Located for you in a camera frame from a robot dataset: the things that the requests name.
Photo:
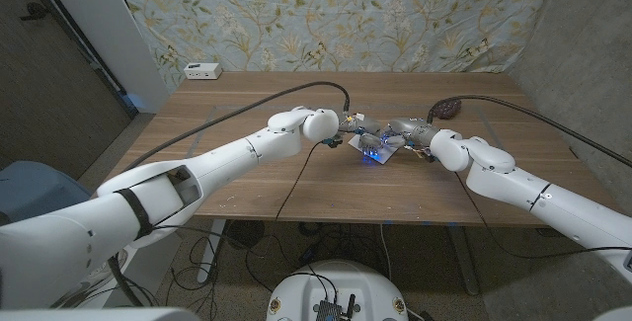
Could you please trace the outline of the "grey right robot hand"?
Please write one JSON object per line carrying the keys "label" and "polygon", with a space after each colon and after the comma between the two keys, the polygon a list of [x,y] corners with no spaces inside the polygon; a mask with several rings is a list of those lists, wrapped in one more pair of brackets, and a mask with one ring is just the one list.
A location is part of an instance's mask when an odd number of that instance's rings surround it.
{"label": "grey right robot hand", "polygon": [[397,118],[391,120],[385,130],[384,142],[391,147],[429,147],[439,129],[425,120]]}

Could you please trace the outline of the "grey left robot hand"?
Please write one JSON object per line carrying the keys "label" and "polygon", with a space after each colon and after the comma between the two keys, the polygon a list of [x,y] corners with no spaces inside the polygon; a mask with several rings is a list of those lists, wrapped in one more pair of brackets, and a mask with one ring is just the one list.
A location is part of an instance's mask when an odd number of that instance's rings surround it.
{"label": "grey left robot hand", "polygon": [[339,134],[352,133],[350,145],[364,156],[379,160],[379,150],[382,147],[380,137],[380,123],[365,114],[353,114],[346,117],[338,128]]}

